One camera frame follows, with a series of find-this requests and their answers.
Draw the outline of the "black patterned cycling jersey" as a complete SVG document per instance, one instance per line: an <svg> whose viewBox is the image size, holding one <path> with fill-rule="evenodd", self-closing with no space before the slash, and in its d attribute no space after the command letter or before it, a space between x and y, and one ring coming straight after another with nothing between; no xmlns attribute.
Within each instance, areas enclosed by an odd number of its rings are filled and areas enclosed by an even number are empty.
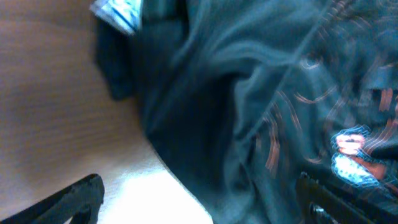
<svg viewBox="0 0 398 224"><path fill-rule="evenodd" d="M397 1L95 1L96 60L214 223L305 223L301 173L397 215Z"/></svg>

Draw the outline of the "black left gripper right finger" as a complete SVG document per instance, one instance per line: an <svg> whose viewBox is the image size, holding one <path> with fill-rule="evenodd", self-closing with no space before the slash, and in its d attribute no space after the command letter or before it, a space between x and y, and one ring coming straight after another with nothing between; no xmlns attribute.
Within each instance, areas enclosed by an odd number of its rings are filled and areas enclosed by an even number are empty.
<svg viewBox="0 0 398 224"><path fill-rule="evenodd" d="M397 215L331 183L301 173L295 184L305 223L397 223Z"/></svg>

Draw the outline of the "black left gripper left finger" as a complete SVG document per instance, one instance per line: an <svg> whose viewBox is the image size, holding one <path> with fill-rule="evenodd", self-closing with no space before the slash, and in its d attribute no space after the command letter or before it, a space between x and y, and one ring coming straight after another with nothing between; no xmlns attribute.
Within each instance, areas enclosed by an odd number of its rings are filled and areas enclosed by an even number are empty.
<svg viewBox="0 0 398 224"><path fill-rule="evenodd" d="M90 174L1 224L96 224L103 200L103 180Z"/></svg>

